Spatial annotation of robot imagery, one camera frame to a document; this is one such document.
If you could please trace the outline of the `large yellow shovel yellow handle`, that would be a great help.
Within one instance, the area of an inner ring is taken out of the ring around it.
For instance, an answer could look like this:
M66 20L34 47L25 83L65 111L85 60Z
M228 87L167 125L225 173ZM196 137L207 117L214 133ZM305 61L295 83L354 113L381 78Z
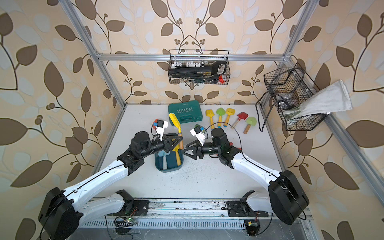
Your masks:
M173 149L173 152L175 152L175 155L176 155L177 166L180 166L182 164L181 157L179 154L179 149L180 149L179 145L176 145L175 148Z

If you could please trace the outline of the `teal storage box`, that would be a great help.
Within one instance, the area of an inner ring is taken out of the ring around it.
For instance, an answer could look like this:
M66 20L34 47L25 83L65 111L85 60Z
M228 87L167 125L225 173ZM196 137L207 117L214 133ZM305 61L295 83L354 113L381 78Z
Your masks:
M177 166L177 160L176 160L175 152L173 152L173 150L171 150L171 151L169 151L169 155L167 156L168 169L167 170L162 169L162 160L158 156L158 153L160 151L165 151L165 150L163 150L163 147L160 147L160 143L161 143L160 140L155 140L155 145L158 144L156 149L159 149L159 151L155 153L155 166L156 166L157 170L161 171L162 173L167 173L167 172L172 172L172 171L176 171L176 170L180 169L183 165L183 162L184 162L183 151L181 149L179 149L179 154L181 157L182 164L180 166Z

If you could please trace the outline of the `yellow square shovel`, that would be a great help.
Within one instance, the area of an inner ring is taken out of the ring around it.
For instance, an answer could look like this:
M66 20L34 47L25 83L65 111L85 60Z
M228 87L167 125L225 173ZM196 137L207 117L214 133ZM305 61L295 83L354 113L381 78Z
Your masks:
M179 137L182 137L183 134L182 134L181 124L180 124L179 120L177 119L176 115L174 113L169 113L169 118L171 119L171 121L174 124L174 126L176 128L178 128ZM183 142L183 140L180 141L179 146L180 146L181 150L184 149L184 142Z

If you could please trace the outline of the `yellow shovel blue handle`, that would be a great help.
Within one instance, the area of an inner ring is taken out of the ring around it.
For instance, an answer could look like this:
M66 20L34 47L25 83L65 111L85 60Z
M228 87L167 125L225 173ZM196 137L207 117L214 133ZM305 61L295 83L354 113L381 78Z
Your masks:
M206 116L210 118L211 129L215 128L215 124L214 124L214 120L213 120L214 115L215 114L214 114L213 110L211 110L211 109L206 110Z

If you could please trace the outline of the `green shovel orange handle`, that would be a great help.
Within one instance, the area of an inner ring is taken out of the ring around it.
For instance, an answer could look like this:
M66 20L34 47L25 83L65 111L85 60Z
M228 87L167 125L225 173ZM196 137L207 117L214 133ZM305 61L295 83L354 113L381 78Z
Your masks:
M219 116L218 128L222 127L222 116L226 114L226 111L223 108L218 108L216 114Z

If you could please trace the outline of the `yellow shovel wooden handle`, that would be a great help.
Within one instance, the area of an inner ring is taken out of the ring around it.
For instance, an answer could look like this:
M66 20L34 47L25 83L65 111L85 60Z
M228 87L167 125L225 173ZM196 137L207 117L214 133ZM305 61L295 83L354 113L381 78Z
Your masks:
M225 128L228 126L230 117L233 116L235 114L235 112L236 112L235 109L227 108L227 110L226 110L227 118L226 118L225 123L224 123Z

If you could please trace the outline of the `red shovel wooden handle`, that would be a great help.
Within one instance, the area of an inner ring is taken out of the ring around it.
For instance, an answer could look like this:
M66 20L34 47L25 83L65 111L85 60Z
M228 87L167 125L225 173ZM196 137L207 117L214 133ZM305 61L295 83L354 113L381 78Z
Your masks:
M245 113L245 112L240 112L238 115L237 115L237 120L234 122L234 124L231 126L231 129L234 129L237 124L241 121L241 120L246 120L248 118L248 114Z

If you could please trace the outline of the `green trowel wooden handle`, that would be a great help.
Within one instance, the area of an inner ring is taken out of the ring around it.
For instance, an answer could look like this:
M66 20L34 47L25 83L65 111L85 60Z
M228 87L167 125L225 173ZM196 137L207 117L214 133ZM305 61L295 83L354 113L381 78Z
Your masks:
M257 124L258 120L255 117L248 117L246 119L247 126L244 130L244 134L246 135L251 127L254 127Z

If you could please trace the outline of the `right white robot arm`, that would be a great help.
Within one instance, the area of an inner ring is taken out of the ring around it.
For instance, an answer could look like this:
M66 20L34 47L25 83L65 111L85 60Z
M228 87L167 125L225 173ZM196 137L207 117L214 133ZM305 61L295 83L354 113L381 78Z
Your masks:
M292 225L304 213L310 201L291 171L279 172L251 159L242 149L230 144L221 128L211 131L211 142L206 142L203 127L195 127L191 134L197 140L186 145L185 156L197 160L216 155L223 165L249 176L268 191L267 195L247 192L240 200L239 212L244 215L258 211L273 213L287 225Z

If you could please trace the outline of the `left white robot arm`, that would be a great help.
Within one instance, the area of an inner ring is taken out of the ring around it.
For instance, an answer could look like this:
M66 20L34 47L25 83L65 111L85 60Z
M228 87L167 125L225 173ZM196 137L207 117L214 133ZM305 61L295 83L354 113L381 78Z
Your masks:
M125 190L96 201L92 198L113 183L129 176L144 164L147 156L170 152L183 138L175 133L150 139L149 133L138 132L129 148L109 166L84 181L60 190L50 190L44 200L39 222L52 240L65 240L81 225L121 210L130 211L134 198Z

